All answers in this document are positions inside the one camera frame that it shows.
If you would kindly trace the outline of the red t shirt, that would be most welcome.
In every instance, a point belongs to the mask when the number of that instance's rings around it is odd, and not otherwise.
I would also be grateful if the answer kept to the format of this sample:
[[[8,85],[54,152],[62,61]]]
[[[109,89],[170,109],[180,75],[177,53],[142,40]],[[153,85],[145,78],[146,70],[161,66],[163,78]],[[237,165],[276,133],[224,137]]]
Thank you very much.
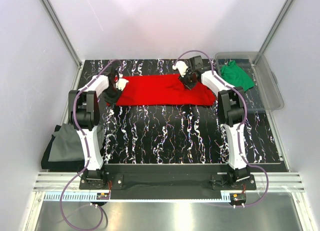
[[[124,79],[128,83],[116,106],[212,106],[216,101],[213,92],[202,83],[187,89],[178,74],[125,76]]]

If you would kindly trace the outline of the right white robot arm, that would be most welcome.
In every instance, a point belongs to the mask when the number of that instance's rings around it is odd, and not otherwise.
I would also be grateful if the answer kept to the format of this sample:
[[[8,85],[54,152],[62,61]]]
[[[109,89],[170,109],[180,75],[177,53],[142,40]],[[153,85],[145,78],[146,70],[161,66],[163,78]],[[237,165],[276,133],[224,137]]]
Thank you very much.
[[[247,119],[245,91],[224,81],[212,71],[179,69],[179,80],[191,90],[197,83],[209,88],[218,99],[218,122],[224,126],[229,150],[228,165],[232,170],[247,167],[245,156],[244,126]]]

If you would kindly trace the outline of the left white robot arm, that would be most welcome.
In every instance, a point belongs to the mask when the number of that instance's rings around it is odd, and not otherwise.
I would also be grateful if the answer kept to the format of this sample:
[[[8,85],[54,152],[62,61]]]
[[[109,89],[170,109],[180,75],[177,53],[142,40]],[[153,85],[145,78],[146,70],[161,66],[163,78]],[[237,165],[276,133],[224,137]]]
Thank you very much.
[[[80,138],[87,172],[99,171],[103,167],[101,148],[98,143],[100,109],[98,97],[115,106],[128,81],[121,78],[114,67],[94,75],[82,88],[68,93],[68,122],[73,125]]]

